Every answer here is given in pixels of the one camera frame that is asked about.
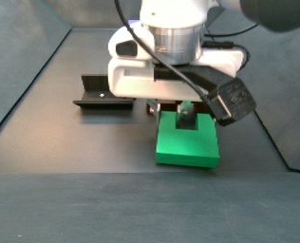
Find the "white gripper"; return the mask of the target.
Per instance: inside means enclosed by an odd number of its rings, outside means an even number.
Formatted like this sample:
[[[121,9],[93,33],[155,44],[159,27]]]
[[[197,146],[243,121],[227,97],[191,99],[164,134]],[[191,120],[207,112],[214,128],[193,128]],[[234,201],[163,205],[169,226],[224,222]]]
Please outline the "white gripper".
[[[129,27],[140,41],[169,65],[199,70],[208,66],[227,76],[236,76],[243,60],[242,51],[222,47],[200,48],[201,26],[157,28],[137,22]],[[155,117],[160,113],[157,100],[181,101],[176,109],[176,123],[191,122],[193,113],[189,101],[200,101],[197,94],[171,72],[155,73],[159,62],[143,50],[125,27],[113,33],[108,52],[111,93],[116,97],[148,99],[147,113]]]

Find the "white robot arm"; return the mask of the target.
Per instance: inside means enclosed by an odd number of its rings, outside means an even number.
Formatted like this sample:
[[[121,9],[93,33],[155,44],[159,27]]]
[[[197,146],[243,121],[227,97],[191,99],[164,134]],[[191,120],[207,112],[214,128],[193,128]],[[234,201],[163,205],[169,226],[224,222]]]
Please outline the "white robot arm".
[[[141,0],[139,20],[108,41],[108,86],[117,97],[201,102],[227,125],[255,102],[236,77],[242,52],[203,41],[214,7],[238,9],[272,31],[300,28],[300,0]]]

